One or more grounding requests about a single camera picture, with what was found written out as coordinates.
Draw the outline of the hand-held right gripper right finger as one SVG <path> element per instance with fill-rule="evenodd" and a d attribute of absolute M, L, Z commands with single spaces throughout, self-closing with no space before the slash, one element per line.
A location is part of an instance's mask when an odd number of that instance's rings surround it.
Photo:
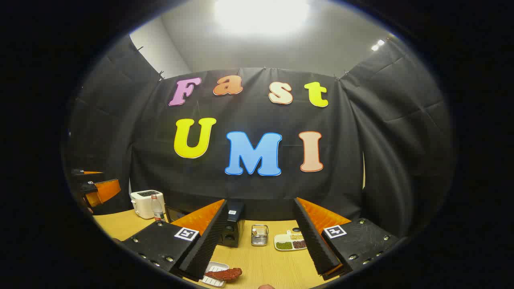
<path fill-rule="evenodd" d="M 324 280 L 370 267 L 400 241 L 367 218 L 351 221 L 298 197 L 292 208 L 316 272 Z"/>

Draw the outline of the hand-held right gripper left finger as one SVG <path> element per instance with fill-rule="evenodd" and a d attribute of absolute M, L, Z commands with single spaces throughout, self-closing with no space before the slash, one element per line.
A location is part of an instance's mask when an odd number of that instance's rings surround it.
<path fill-rule="evenodd" d="M 198 281 L 228 217 L 228 202 L 221 199 L 171 223 L 154 221 L 121 244 L 132 255 L 169 274 Z"/>

